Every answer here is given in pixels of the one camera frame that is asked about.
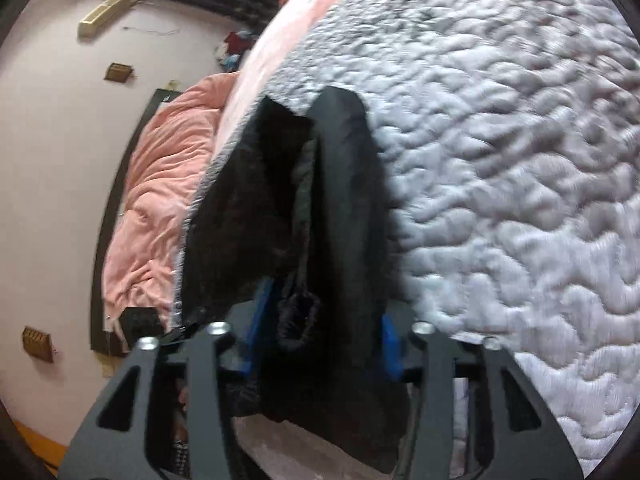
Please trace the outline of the black pants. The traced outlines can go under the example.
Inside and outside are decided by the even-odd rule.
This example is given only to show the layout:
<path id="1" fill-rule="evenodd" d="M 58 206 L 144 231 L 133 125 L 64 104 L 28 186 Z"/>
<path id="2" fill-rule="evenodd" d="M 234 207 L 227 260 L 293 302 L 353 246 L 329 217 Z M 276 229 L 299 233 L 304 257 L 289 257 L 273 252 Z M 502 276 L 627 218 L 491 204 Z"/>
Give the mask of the black pants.
<path id="1" fill-rule="evenodd" d="M 263 99 L 189 222 L 179 287 L 189 325 L 258 304 L 248 373 L 224 387 L 233 416 L 292 422 L 385 473 L 409 411 L 383 365 L 386 206 L 356 93 L 325 88 L 299 114 Z"/>

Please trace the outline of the pink blanket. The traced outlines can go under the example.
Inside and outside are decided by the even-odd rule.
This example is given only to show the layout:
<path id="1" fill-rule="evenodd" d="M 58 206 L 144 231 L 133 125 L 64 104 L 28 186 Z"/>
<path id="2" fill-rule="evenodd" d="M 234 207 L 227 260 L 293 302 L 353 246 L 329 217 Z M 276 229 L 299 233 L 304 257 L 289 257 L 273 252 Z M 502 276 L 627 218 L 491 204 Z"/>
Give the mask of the pink blanket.
<path id="1" fill-rule="evenodd" d="M 238 70 L 205 77 L 143 128 L 102 271 L 107 330 L 132 308 L 169 326 L 180 232 L 206 166 L 285 55 L 337 0 L 281 1 Z"/>

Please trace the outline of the grey quilted bedspread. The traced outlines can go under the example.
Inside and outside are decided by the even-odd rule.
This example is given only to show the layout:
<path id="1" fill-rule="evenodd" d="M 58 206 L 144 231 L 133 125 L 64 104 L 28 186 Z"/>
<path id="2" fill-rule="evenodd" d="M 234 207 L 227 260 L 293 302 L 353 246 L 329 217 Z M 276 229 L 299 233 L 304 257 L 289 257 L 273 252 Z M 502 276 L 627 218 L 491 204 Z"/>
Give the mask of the grey quilted bedspread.
<path id="1" fill-rule="evenodd" d="M 613 0 L 341 0 L 269 78 L 358 92 L 401 311 L 507 344 L 590 479 L 639 474 L 639 46 Z"/>

